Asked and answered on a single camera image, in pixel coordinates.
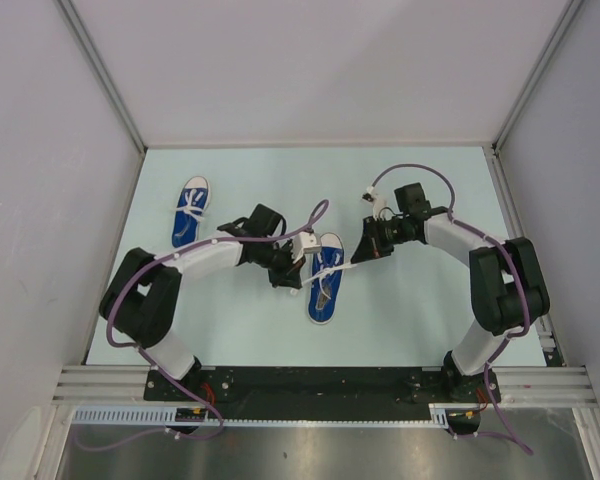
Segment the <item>blue sneaker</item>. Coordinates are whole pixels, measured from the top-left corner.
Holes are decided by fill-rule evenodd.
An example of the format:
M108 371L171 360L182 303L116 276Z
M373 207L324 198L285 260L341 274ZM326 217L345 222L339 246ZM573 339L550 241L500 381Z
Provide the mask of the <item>blue sneaker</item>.
M203 176L190 178L181 189L175 208L171 243L181 248L194 243L210 202L210 185Z
M311 260L310 277L326 267L345 263L344 245L334 233L325 233L320 237L322 249ZM313 281L310 286L308 315L311 321L324 325L331 321L335 313L343 271L328 275L321 282Z

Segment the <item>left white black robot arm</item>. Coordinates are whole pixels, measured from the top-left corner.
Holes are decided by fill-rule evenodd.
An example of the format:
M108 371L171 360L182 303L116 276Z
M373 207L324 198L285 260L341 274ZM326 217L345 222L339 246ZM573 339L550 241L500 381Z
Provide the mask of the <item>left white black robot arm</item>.
M177 398L194 397L201 387L200 361L173 331L183 280L255 264L267 271L273 287L299 288L304 258L294 243L309 229L288 232L285 225L281 214L259 204L250 216L161 258L139 247L128 251L99 306L107 341L137 350L167 375L165 385Z

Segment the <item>aluminium corner post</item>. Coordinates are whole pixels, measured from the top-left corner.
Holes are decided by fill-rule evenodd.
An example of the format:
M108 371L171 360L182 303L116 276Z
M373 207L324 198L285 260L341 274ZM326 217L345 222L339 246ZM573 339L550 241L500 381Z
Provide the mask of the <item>aluminium corner post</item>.
M74 37L81 54L127 137L140 157L144 158L148 147L75 3L71 0L54 0L53 4L58 9L70 34Z
M566 2L556 24L552 28L548 39L526 77L521 91L517 95L503 124L491 143L491 148L495 153L500 152L506 143L569 31L587 4L588 1L584 0L569 0Z

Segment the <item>white shoelace of sneaker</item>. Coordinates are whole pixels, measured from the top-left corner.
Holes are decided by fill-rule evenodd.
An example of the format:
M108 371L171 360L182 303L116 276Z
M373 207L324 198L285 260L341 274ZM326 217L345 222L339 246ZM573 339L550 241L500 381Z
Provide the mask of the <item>white shoelace of sneaker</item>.
M302 280L301 286L299 288L292 288L290 291L290 294L292 296L297 296L299 294L299 291L302 288L311 284L313 281L318 280L319 282L321 282L328 275L334 274L335 272L339 272L339 271L349 270L352 268L355 268L355 265L352 264L351 262L346 262L346 263L343 263L342 265L338 265L338 266L326 267L326 268L320 270L318 273L312 275L311 277L309 277L305 280Z

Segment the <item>aluminium corner post left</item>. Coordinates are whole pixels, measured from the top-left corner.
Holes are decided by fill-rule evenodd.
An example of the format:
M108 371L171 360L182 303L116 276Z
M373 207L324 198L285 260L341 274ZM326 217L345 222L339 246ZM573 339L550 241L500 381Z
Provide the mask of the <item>aluminium corner post left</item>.
M58 9L70 34L74 37L81 54L127 137L140 157L144 158L148 147L75 3L71 0L54 0L53 4Z

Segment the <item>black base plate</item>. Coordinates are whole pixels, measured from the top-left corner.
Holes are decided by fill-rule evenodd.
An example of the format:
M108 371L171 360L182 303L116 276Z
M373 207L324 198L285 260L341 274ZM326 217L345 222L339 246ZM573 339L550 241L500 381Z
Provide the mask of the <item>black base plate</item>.
M174 386L152 370L143 393L148 402L184 403L195 393L220 415L267 420L398 420L423 415L429 404L477 414L501 400L499 382L471 385L457 395L445 389L442 367L206 367Z

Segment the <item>aluminium corner post right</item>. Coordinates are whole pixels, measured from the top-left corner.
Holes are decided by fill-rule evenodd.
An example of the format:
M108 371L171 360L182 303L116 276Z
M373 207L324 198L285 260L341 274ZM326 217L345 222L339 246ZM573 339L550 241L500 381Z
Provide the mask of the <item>aluminium corner post right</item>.
M587 4L588 1L584 0L569 0L566 2L556 24L552 28L548 39L526 77L521 91L517 95L503 124L491 143L491 148L495 153L500 152L506 143L569 31Z

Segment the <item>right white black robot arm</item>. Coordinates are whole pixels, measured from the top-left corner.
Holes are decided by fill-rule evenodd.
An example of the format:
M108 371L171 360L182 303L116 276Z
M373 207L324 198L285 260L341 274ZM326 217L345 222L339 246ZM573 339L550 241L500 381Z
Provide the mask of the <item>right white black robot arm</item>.
M394 191L398 213L387 215L386 200L370 186L363 199L372 214L362 221L353 264L390 256L397 245L418 241L449 254L469 269L474 320L443 360L441 388L464 401L477 386L489 389L489 367L515 338L545 315L550 299L532 242L499 240L457 219L450 206L432 207L419 183Z

